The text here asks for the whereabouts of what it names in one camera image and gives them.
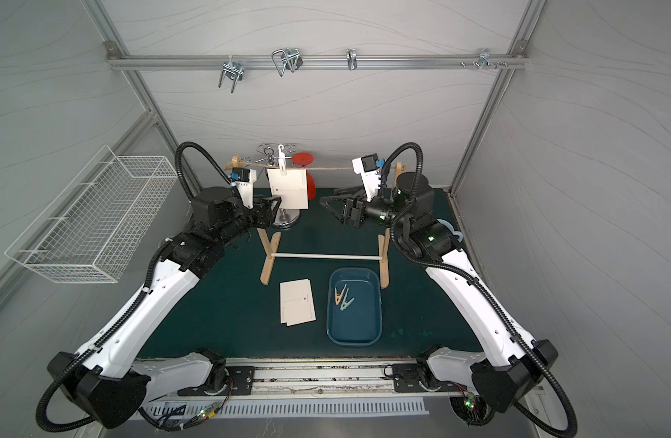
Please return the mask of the white postcard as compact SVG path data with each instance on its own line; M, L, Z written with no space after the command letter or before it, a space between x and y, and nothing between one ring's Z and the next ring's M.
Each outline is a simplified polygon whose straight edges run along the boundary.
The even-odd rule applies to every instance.
M287 327L304 324L316 320L313 303L312 285L309 279L287 282L291 287L291 302Z
M307 176L304 169L268 169L271 194L281 199L280 208L304 210L308 208Z
M287 324L290 315L291 287L287 282L280 284L280 312L281 323Z

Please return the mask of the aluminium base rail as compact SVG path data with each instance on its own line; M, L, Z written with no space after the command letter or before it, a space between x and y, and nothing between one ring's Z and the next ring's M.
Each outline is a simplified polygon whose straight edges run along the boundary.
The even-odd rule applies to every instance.
M209 359L209 354L189 353L174 359L130 360L99 362L105 377L120 379L128 372L150 378L145 399L179 396L178 391L203 383L214 367L251 366L255 368L250 395L262 399L278 398L366 398L389 397L399 394L394 391L393 381L384 376L384 367L394 363L413 362L406 358L348 359L348 358L229 358ZM470 383L460 379L448 380L466 387L471 393L478 392Z

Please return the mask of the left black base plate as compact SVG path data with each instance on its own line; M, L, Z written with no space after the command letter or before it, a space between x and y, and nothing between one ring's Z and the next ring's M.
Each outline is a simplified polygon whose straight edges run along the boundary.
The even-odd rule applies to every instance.
M190 386L178 391L179 396L226 396L250 395L255 368L251 366L214 367L209 377L198 386Z

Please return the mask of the small metal bracket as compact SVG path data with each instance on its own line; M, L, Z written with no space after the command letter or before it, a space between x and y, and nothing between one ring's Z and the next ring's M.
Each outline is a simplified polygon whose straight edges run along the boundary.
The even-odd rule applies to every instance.
M346 51L346 65L349 71L355 71L357 69L357 53L354 49L348 49Z

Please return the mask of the right metal bracket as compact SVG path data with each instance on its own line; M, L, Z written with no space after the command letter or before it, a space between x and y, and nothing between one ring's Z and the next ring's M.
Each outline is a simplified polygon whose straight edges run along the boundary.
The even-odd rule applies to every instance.
M508 67L508 64L503 60L494 61L488 49L483 49L476 60L470 62L461 61L460 66L463 69L483 70L483 69L506 69Z

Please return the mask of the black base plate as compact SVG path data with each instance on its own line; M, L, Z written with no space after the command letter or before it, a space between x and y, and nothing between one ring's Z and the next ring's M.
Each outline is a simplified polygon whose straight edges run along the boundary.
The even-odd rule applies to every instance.
M408 362L384 367L384 376L393 381L396 393L453 393L462 394L461 387L451 381L434 377L427 365Z
M179 396L226 396L250 395L255 368L251 366L214 367L209 377L198 386L190 386L178 391Z

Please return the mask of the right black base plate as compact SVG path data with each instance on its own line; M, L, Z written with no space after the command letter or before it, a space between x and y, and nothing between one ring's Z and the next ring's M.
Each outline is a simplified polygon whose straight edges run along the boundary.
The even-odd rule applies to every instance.
M462 394L461 387L451 381L434 377L427 365L408 362L384 367L384 376L393 381L396 393L453 393Z

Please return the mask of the light blue mug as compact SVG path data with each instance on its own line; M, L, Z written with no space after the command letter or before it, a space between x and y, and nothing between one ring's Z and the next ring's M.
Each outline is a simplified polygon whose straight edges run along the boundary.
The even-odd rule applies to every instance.
M463 232L457 230L450 222L444 219L438 219L438 222L445 226L452 235L457 239L459 243L461 243L464 239L464 234Z

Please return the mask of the green clothespin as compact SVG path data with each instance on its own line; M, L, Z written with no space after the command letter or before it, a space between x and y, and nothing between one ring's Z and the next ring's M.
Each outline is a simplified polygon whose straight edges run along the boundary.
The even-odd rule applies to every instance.
M341 305L340 305L340 310L345 311L355 300L354 297L351 299L348 297L349 291L346 290L346 293L344 294L344 297L342 299Z

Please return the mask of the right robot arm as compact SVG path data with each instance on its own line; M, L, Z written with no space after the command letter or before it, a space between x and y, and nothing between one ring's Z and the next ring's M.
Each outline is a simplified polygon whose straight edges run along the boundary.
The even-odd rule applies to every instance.
M551 367L558 357L547 339L524 329L488 289L463 247L461 232L433 215L434 193L423 175L424 156L415 142L399 146L385 160L376 154L353 159L362 184L337 189L322 199L341 224L367 221L388 230L388 241L409 262L424 268L472 329L480 353L435 347L425 353L419 382L430 389L444 383L470 388L486 405L486 418L514 407L540 430L554 437L574 437L576 411ZM565 412L557 428L541 420L521 400L547 383Z

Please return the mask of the blue plastic tray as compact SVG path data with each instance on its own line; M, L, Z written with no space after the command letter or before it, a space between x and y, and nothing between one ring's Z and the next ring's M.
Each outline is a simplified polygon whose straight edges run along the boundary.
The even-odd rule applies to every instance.
M354 302L345 310L335 305L335 289L348 285ZM329 280L326 310L326 333L336 345L369 347L382 333L382 299L380 279L367 268L338 268Z

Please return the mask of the yellow wooden clothespin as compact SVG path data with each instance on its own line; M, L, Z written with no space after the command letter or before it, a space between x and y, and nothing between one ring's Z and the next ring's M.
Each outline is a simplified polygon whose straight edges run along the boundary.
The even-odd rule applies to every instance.
M341 290L335 289L335 305L344 306L347 302L347 297L349 293L348 285L344 284Z

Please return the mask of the white clothespin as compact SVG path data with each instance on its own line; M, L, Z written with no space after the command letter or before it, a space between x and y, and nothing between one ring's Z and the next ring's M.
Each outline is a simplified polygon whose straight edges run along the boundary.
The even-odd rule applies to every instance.
M284 145L278 145L278 166L281 175L287 174L286 154L284 152Z

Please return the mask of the middle metal clamp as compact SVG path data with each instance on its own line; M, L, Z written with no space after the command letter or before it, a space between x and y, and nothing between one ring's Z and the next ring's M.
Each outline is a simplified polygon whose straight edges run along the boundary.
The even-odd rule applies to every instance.
M271 60L280 77L283 77L287 71L295 73L304 63L301 51L293 47L273 51Z

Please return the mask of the aluminium cross bar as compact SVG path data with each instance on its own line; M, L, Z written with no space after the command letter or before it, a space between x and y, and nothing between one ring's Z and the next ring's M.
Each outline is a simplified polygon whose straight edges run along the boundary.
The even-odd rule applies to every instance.
M472 55L364 55L357 52L356 70L443 70L463 69L461 61L470 62L478 58ZM506 69L524 69L530 63L527 57L509 57L491 54L494 61L503 60ZM302 55L303 71L349 71L346 53L336 55ZM229 60L240 63L245 71L275 71L271 55L263 56L126 56L109 58L107 63L113 70L127 71L211 71L221 70Z

